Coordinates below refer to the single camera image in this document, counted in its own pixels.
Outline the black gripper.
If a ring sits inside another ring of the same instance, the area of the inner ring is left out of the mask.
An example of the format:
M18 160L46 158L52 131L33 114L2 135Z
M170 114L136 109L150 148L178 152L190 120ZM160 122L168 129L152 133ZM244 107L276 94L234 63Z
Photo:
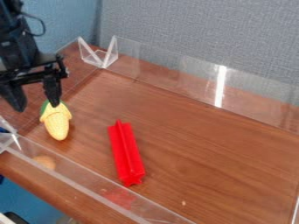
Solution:
M42 53L23 16L0 14L0 96L13 110L23 112L22 85L41 82L50 106L60 105L61 79L68 77L62 57Z

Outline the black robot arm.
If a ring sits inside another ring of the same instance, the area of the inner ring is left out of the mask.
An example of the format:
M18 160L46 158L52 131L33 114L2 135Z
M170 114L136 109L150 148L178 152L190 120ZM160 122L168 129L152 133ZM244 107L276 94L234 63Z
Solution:
M41 83L48 102L61 103L61 79L69 76L57 53L42 53L34 37L45 33L44 22L22 11L21 0L0 0L0 97L23 112L22 85Z

